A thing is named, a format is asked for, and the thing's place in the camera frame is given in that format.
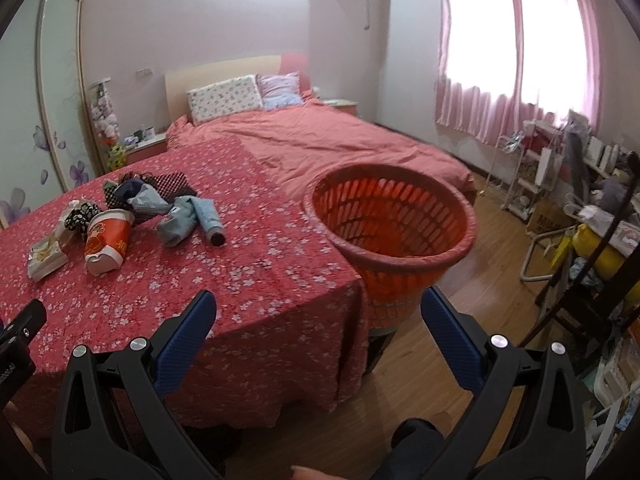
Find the person left hand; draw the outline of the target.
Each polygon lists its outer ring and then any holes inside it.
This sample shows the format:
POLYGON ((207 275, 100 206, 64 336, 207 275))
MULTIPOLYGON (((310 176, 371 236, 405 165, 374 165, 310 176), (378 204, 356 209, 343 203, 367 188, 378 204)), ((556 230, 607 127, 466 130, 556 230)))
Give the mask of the person left hand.
POLYGON ((34 446, 32 445, 32 441, 29 439, 29 437, 27 437, 27 434, 25 434, 24 431, 21 430, 19 426, 17 426, 17 423, 15 422, 15 415, 17 414, 17 412, 17 407, 11 401, 9 401, 3 409, 3 415, 8 419, 10 426, 22 442, 22 445, 24 445, 24 448, 26 448, 31 456, 34 456, 35 451, 34 446))

